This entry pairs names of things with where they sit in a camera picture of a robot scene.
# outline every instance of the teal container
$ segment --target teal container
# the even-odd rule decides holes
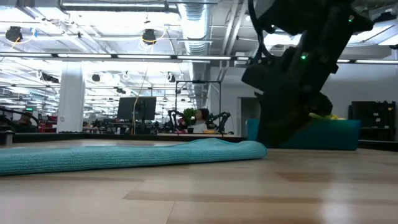
[[[257,139],[259,120],[246,121],[246,137]],[[316,119],[305,129],[297,131],[282,149],[326,149],[355,151],[358,148],[361,121]]]

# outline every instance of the ceiling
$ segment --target ceiling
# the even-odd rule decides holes
[[[168,1],[169,10],[165,10],[164,1],[143,4],[142,0],[63,0],[60,1],[62,9],[57,7],[58,0],[36,0],[34,5],[26,1],[25,5],[18,7],[16,0],[6,2],[0,6],[0,52],[185,55],[192,54],[190,47],[196,43],[206,43],[207,55],[250,56],[257,47],[256,33],[246,10],[247,1],[242,0],[173,0]],[[181,4],[177,6],[177,2],[206,3],[209,10],[206,36],[192,38],[202,31],[198,28],[201,23],[184,20]],[[360,9],[368,7],[373,15],[386,9],[395,12],[393,3],[362,0],[355,4]],[[398,44],[396,23],[396,20],[382,22],[370,32],[354,35],[342,57],[386,57],[388,45]],[[6,39],[6,32],[11,26],[22,28],[23,39],[20,43],[14,44]],[[143,43],[141,35],[146,29],[155,30],[156,44]],[[266,45],[274,54],[280,54],[286,46],[295,45],[298,41],[299,36],[291,37],[283,32],[266,36]],[[62,81],[61,60],[4,57],[0,61],[0,106],[19,109],[24,105],[34,105],[41,113],[57,113],[60,86],[42,81],[38,78],[38,71]],[[175,106],[175,84],[170,83],[166,76],[171,74],[176,80],[189,81],[196,78],[195,72],[199,69],[184,60],[127,62],[98,59],[82,64],[87,87],[85,116],[90,113],[114,116],[120,97],[137,95],[157,96],[157,112],[165,115]],[[200,79],[215,80],[217,75],[206,73],[217,70],[206,70]],[[94,82],[93,74],[99,74],[101,81]],[[237,75],[228,76],[228,72],[225,79],[227,83],[240,82]],[[114,86],[123,88],[126,94],[117,93]],[[188,84],[186,88],[178,96],[181,102],[178,103],[178,110],[200,106],[199,101],[207,96],[206,85]]]

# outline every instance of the wall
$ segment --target wall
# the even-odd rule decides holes
[[[333,114],[347,118],[348,106],[352,101],[398,101],[397,66],[340,64],[339,67],[338,73],[331,74],[322,89],[322,93],[326,94],[334,105]],[[234,129],[235,133],[238,133],[240,120],[239,98],[254,97],[254,89],[239,82],[243,71],[241,68],[230,68],[221,91],[221,110],[232,114],[232,119],[226,124],[226,131]],[[218,69],[213,69],[212,72],[218,74]],[[218,98],[215,92],[210,89],[208,105],[211,112],[218,113]]]

